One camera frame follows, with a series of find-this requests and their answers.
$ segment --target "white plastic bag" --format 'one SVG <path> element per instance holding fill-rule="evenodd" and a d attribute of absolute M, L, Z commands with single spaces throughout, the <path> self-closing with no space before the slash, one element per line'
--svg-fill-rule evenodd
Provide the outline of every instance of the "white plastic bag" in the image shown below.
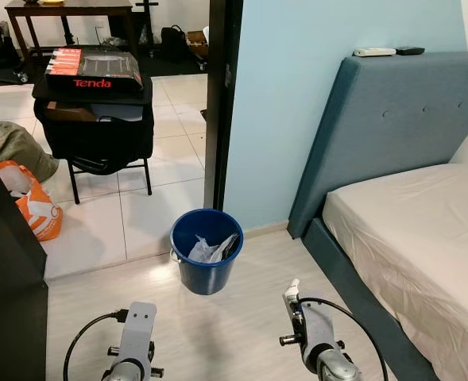
<path fill-rule="evenodd" d="M 196 236 L 199 241 L 195 244 L 195 246 L 191 249 L 188 258 L 190 260 L 194 260 L 195 262 L 202 262 L 204 264 L 208 264 L 211 255 L 218 246 L 209 246 L 205 241 L 205 238 Z"/>

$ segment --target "orange bag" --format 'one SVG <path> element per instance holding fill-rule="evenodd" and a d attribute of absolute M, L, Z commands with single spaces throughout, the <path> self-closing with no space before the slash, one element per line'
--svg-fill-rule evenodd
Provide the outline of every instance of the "orange bag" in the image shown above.
<path fill-rule="evenodd" d="M 0 178 L 9 192 L 24 194 L 16 201 L 18 209 L 39 241 L 59 235 L 63 211 L 56 205 L 33 174 L 12 160 L 0 163 Z"/>

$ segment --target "wire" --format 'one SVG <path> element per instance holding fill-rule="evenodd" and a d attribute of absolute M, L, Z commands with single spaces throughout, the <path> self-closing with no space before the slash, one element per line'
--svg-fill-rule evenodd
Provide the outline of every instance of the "wire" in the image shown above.
<path fill-rule="evenodd" d="M 62 371 L 62 376 L 63 376 L 64 381 L 68 381 L 69 359 L 72 356 L 73 348 L 75 347 L 76 342 L 78 341 L 78 339 L 80 339 L 80 337 L 85 333 L 85 331 L 87 331 L 90 327 L 92 327 L 98 321 L 105 320 L 107 318 L 117 318 L 117 317 L 118 317 L 117 312 L 111 312 L 109 314 L 101 315 L 101 316 L 97 317 L 96 319 L 94 319 L 93 321 L 89 321 L 87 323 L 87 325 L 85 325 L 80 330 L 80 332 L 78 332 L 78 335 L 76 335 L 76 337 L 73 339 L 72 343 L 69 345 L 68 352 L 66 353 L 66 358 L 64 359 L 64 368 L 63 368 L 63 371 Z"/>
<path fill-rule="evenodd" d="M 375 342 L 375 339 L 373 336 L 371 336 L 371 333 L 369 333 L 368 329 L 349 311 L 345 310 L 343 307 L 338 306 L 337 304 L 333 302 L 329 302 L 326 299 L 321 299 L 321 298 L 302 298 L 299 299 L 299 304 L 305 303 L 305 302 L 317 302 L 318 304 L 326 304 L 330 307 L 335 308 L 338 311 L 343 312 L 346 316 L 348 316 L 350 319 L 358 323 L 358 325 L 362 328 L 362 330 L 366 333 L 368 336 L 369 340 L 371 341 L 371 344 L 373 344 L 373 347 L 375 348 L 375 351 L 377 351 L 378 359 L 380 360 L 380 365 L 382 367 L 382 374 L 384 375 L 384 381 L 389 381 L 389 377 L 387 375 L 387 367 L 385 366 L 385 361 L 384 357 L 382 356 L 382 352 L 380 348 L 378 348 L 377 343 Z"/>
<path fill-rule="evenodd" d="M 98 27 L 95 26 L 94 30 L 96 31 L 96 38 L 98 39 L 98 44 L 99 46 L 103 46 L 103 43 L 99 40 L 99 35 L 98 35 Z"/>

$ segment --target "tenda logo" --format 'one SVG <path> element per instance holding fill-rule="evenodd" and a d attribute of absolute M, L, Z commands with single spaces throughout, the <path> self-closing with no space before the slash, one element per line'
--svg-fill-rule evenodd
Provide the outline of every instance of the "tenda logo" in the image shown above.
<path fill-rule="evenodd" d="M 73 79 L 76 87 L 112 87 L 112 82 L 102 79 L 101 81 L 84 81 L 82 79 Z"/>

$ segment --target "light blue wall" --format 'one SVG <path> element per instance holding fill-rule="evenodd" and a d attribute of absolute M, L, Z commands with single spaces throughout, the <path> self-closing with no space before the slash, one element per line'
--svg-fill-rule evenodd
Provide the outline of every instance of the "light blue wall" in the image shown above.
<path fill-rule="evenodd" d="M 404 44 L 466 50 L 460 0 L 244 0 L 224 210 L 287 220 L 342 58 Z"/>

